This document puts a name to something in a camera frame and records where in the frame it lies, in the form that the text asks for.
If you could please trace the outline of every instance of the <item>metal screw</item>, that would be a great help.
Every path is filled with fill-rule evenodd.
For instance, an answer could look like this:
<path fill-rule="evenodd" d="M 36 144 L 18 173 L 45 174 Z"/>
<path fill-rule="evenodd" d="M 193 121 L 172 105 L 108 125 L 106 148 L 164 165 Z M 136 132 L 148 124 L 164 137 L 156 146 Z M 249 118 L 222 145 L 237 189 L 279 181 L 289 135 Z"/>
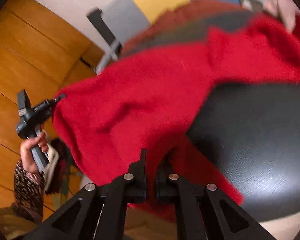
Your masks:
<path fill-rule="evenodd" d="M 175 173 L 171 173 L 169 175 L 169 179 L 171 179 L 171 180 L 177 180 L 177 179 L 179 179 L 179 175 L 175 174 Z"/>
<path fill-rule="evenodd" d="M 213 183 L 210 183 L 207 185 L 207 189 L 210 191 L 215 191 L 217 189 L 217 186 Z"/>
<path fill-rule="evenodd" d="M 124 174 L 124 179 L 126 179 L 126 180 L 132 180 L 133 179 L 133 174 L 131 174 L 131 173 L 127 173 L 127 174 Z"/>
<path fill-rule="evenodd" d="M 96 185 L 94 185 L 93 183 L 89 183 L 84 187 L 87 191 L 92 191 L 96 188 Z"/>

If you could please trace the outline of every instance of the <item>person's arm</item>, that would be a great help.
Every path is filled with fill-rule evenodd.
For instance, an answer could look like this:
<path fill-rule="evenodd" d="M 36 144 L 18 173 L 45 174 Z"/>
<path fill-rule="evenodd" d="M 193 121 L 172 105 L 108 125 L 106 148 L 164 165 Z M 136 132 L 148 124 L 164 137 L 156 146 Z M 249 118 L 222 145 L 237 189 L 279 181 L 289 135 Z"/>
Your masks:
<path fill-rule="evenodd" d="M 17 216 L 39 224 L 43 217 L 44 179 L 31 154 L 31 148 L 36 144 L 43 152 L 48 151 L 45 133 L 24 140 L 20 145 L 21 160 L 15 168 L 15 203 L 12 204 L 12 208 Z"/>

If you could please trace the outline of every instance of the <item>red cloth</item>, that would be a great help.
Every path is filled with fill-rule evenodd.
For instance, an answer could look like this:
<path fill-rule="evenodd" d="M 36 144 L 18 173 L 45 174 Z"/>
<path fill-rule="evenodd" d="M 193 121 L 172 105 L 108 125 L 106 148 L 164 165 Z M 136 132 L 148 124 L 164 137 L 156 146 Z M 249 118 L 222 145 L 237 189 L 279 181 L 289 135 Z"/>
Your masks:
<path fill-rule="evenodd" d="M 185 133 L 216 85 L 226 82 L 300 82 L 300 18 L 295 35 L 269 16 L 227 34 L 211 28 L 205 42 L 150 49 L 121 59 L 98 77 L 66 87 L 53 125 L 79 168 L 97 185 L 124 174 L 147 148 L 150 206 L 154 178 L 165 153 L 176 173 L 215 183 L 237 203 L 242 195 L 186 139 Z"/>

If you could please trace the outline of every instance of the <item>patterned sleeve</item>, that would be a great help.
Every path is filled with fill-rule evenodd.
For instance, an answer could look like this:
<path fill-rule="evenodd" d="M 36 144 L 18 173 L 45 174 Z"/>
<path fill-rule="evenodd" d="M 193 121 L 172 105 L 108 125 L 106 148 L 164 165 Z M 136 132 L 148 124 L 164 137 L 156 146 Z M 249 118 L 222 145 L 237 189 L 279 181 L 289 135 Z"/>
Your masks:
<path fill-rule="evenodd" d="M 15 203 L 12 204 L 14 213 L 40 224 L 43 217 L 43 193 L 43 176 L 25 171 L 19 160 L 14 174 Z"/>

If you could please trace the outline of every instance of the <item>hand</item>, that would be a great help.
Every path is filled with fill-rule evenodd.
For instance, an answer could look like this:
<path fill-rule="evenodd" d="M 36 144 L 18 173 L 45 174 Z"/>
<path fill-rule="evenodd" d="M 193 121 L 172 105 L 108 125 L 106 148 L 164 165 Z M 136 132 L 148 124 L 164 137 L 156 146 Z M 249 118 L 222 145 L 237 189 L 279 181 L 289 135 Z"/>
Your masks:
<path fill-rule="evenodd" d="M 42 152 L 47 152 L 49 148 L 47 146 L 47 139 L 45 136 L 46 134 L 41 132 L 38 137 L 29 138 L 21 143 L 20 155 L 22 166 L 25 171 L 39 174 L 38 167 L 32 157 L 31 148 L 38 144 Z"/>

